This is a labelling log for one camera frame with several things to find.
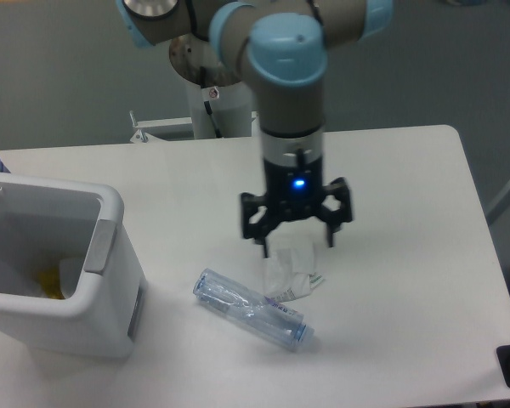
white bin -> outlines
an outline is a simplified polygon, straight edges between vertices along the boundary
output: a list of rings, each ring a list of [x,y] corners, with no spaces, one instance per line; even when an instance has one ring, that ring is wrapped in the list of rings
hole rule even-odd
[[[0,173],[0,331],[41,349],[130,354],[147,281],[123,212],[109,186]],[[66,271],[73,294],[49,298],[38,276],[69,258],[84,259]]]

blue led light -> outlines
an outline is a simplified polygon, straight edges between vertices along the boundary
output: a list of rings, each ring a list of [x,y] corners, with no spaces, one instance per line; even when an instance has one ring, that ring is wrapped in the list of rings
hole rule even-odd
[[[292,186],[297,190],[303,189],[305,185],[306,181],[302,180],[301,178],[297,178],[292,182]]]

bottle label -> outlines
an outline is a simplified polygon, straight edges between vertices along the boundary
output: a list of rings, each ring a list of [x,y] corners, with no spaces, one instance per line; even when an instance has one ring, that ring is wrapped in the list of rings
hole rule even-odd
[[[274,299],[271,299],[269,297],[265,297],[265,298],[266,298],[266,300],[267,300],[267,302],[269,303],[270,306],[272,306],[273,308],[278,309],[279,311],[285,313],[286,315],[290,315],[290,316],[301,315],[295,309],[288,308],[284,304],[276,302]]]

